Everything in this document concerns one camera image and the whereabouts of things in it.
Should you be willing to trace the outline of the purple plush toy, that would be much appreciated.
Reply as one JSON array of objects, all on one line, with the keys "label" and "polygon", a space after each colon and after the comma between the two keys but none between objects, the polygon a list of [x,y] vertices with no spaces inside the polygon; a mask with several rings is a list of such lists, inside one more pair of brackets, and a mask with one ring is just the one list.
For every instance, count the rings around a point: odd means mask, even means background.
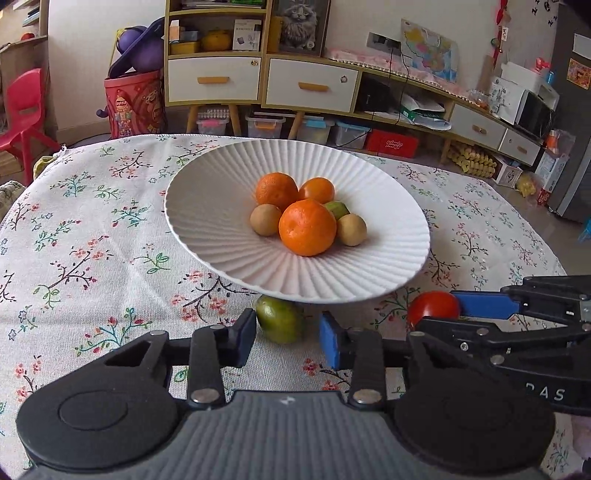
[{"label": "purple plush toy", "polygon": [[133,26],[122,31],[115,41],[119,57],[108,70],[108,78],[116,79],[129,71],[149,73],[159,71],[164,64],[164,18],[149,26]]}]

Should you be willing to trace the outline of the red tomato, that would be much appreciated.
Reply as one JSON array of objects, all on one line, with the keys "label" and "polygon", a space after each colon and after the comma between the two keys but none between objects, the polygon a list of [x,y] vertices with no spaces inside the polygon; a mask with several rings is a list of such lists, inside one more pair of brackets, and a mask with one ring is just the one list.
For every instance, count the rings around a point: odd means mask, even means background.
[{"label": "red tomato", "polygon": [[426,317],[458,319],[461,309],[458,299],[450,292],[431,291],[418,295],[409,305],[407,323],[414,329]]}]

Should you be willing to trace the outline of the green fruit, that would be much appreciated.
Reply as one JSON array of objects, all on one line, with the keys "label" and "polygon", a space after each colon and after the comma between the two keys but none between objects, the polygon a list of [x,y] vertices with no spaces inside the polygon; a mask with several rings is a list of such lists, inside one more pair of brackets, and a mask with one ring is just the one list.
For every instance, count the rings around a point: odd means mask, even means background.
[{"label": "green fruit", "polygon": [[339,219],[342,217],[349,215],[349,209],[346,207],[346,204],[339,201],[325,203],[325,208],[327,208],[332,213],[332,216],[335,217],[336,221],[339,221]]},{"label": "green fruit", "polygon": [[260,296],[256,317],[263,333],[276,344],[293,344],[303,337],[304,312],[293,302]]}]

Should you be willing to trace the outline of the wooden cabinet with drawers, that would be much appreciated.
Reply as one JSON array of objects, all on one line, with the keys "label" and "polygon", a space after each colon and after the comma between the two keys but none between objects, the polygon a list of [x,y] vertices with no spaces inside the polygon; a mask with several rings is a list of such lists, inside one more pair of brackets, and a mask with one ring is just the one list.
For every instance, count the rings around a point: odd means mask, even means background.
[{"label": "wooden cabinet with drawers", "polygon": [[[294,112],[290,137],[296,138],[305,116],[335,115],[392,127],[428,133],[400,112],[363,108],[360,89],[370,80],[388,87],[397,86],[405,96],[418,91],[429,95],[444,108],[448,130],[436,131],[447,152],[454,142],[479,146],[523,165],[535,163],[543,143],[517,127],[498,119],[466,97],[446,91],[435,83],[421,80],[410,70],[379,69],[365,63],[311,55],[276,53],[271,44],[280,34],[276,2],[263,5],[209,2],[189,9],[179,1],[168,1],[164,15],[164,95],[168,107],[188,110],[186,130],[197,129],[201,108],[223,105],[228,108],[232,130],[242,135],[238,108],[260,106]],[[222,50],[175,53],[181,27],[194,22],[211,26],[214,19],[259,20],[262,36],[254,51]]]}]

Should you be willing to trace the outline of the smooth small orange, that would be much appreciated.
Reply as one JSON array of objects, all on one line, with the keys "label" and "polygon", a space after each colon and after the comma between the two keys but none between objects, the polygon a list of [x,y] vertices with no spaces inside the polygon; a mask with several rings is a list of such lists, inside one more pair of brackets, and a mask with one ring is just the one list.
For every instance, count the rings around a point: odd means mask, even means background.
[{"label": "smooth small orange", "polygon": [[327,178],[311,178],[301,185],[298,191],[298,197],[301,200],[311,199],[318,203],[326,204],[335,199],[335,186]]}]

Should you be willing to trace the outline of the large orange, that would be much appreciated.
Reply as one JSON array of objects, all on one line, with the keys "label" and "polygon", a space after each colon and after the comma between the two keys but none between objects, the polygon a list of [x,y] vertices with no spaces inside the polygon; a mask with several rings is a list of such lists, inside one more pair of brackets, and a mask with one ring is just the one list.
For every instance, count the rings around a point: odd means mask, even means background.
[{"label": "large orange", "polygon": [[321,203],[305,199],[292,203],[280,217],[280,240],[288,250],[303,257],[329,249],[337,235],[337,221]]}]

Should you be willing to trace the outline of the red storage box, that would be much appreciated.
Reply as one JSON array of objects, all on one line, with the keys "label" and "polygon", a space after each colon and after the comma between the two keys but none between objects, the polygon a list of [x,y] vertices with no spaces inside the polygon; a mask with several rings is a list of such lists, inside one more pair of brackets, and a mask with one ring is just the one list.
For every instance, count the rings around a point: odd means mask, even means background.
[{"label": "red storage box", "polygon": [[415,136],[384,130],[370,132],[365,145],[369,152],[401,158],[414,158],[418,147],[419,139]]}]

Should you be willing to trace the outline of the white microwave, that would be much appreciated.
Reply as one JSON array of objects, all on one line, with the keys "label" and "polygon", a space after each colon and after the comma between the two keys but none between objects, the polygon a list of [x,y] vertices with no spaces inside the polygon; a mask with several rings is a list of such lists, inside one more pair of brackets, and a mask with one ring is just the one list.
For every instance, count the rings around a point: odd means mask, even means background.
[{"label": "white microwave", "polygon": [[492,79],[489,109],[493,116],[538,139],[552,128],[559,94],[545,82],[535,93],[501,77]]}]

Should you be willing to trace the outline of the brown longan fruit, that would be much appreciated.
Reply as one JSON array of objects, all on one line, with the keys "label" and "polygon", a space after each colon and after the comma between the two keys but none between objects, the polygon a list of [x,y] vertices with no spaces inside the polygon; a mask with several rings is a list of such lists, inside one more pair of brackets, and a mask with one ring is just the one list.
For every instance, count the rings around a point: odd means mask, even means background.
[{"label": "brown longan fruit", "polygon": [[276,205],[257,205],[249,217],[250,227],[259,236],[274,236],[279,231],[280,217],[282,214],[283,212]]},{"label": "brown longan fruit", "polygon": [[367,224],[359,215],[344,215],[339,218],[337,224],[339,241],[343,245],[356,247],[367,239]]}]

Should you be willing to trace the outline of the colourful map poster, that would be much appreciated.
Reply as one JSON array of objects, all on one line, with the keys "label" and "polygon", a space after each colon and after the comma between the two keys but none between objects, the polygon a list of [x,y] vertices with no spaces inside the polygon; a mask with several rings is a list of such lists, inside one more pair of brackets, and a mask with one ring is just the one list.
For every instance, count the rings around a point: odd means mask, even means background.
[{"label": "colourful map poster", "polygon": [[445,36],[401,19],[401,54],[409,66],[452,83],[458,82],[459,47]]}]

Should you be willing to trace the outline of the wooden shelf left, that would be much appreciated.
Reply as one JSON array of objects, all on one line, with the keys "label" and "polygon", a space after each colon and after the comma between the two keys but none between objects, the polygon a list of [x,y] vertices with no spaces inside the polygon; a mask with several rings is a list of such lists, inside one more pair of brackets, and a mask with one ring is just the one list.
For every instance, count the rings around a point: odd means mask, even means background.
[{"label": "wooden shelf left", "polygon": [[1,117],[7,128],[6,89],[19,75],[41,68],[45,90],[45,132],[56,138],[49,68],[49,1],[1,2]]}]

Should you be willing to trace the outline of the red plastic chair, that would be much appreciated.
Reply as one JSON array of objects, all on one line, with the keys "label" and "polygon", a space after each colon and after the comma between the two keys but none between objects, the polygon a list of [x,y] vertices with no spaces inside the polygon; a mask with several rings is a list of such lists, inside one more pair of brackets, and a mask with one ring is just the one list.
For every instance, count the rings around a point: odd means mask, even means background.
[{"label": "red plastic chair", "polygon": [[45,87],[41,68],[28,70],[6,89],[5,110],[9,128],[1,135],[0,148],[23,167],[24,185],[33,181],[31,140],[36,139],[55,153],[60,145],[45,134]]}]

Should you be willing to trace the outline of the mandarin with stem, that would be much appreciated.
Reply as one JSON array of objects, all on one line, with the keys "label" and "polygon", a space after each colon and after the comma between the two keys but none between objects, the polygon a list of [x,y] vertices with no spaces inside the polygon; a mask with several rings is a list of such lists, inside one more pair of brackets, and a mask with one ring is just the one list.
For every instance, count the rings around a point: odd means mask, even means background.
[{"label": "mandarin with stem", "polygon": [[298,188],[290,175],[273,172],[264,175],[256,184],[256,202],[270,204],[284,211],[298,200]]}]

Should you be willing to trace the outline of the red decorated bucket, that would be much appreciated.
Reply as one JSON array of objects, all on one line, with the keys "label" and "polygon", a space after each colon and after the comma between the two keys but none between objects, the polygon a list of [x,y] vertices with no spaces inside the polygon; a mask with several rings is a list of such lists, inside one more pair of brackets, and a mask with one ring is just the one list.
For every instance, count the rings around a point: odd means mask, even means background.
[{"label": "red decorated bucket", "polygon": [[163,84],[159,70],[105,79],[106,106],[96,115],[107,118],[110,138],[120,139],[165,130]]}]

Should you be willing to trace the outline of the cat picture frame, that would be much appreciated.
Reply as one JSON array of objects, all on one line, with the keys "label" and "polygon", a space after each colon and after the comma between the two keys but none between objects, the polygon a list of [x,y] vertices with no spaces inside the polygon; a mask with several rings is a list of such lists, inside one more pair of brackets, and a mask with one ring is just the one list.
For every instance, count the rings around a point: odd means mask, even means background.
[{"label": "cat picture frame", "polygon": [[280,0],[280,53],[321,57],[329,22],[329,0]]}]

